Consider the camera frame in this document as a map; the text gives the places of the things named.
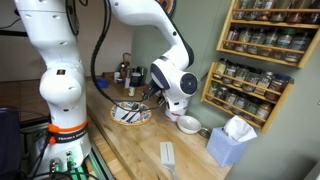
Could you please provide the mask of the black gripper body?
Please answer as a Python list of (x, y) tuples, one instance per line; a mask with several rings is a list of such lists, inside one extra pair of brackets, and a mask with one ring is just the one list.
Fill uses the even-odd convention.
[(154, 80), (151, 80), (142, 92), (142, 99), (147, 100), (158, 91), (161, 91), (161, 88), (155, 83)]

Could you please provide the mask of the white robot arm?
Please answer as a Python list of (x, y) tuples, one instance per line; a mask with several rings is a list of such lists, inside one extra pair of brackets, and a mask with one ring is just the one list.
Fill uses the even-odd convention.
[[(40, 94), (51, 119), (48, 134), (32, 153), (37, 168), (66, 171), (79, 167), (91, 151), (87, 133), (85, 71), (77, 40), (73, 0), (14, 0), (31, 44), (44, 60)], [(180, 110), (197, 90), (197, 78), (187, 70), (192, 48), (157, 0), (104, 0), (105, 22), (94, 51), (96, 56), (110, 26), (110, 18), (131, 25), (151, 25), (162, 33), (170, 48), (151, 64), (151, 81), (143, 92), (148, 99), (160, 91), (170, 112)]]

